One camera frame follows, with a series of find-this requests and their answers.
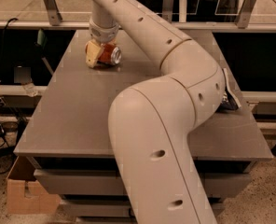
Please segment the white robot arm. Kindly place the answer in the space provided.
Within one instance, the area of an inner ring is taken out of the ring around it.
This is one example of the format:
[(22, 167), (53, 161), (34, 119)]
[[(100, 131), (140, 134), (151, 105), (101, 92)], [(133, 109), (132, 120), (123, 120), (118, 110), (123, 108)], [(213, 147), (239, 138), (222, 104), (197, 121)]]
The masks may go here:
[(112, 149), (138, 224), (217, 224), (187, 137), (220, 106), (220, 65), (136, 0), (92, 1), (161, 72), (122, 91), (108, 115)]

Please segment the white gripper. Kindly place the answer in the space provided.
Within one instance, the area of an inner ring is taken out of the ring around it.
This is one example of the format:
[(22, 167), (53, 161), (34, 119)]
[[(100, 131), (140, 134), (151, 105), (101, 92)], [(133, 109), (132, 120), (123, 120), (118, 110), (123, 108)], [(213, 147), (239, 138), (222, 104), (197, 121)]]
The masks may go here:
[(93, 19), (90, 19), (90, 36), (93, 38), (88, 41), (85, 47), (86, 64), (89, 68), (94, 68), (98, 59), (104, 52), (104, 47), (100, 43), (109, 43), (117, 36), (118, 24), (114, 24), (108, 28), (97, 24)]

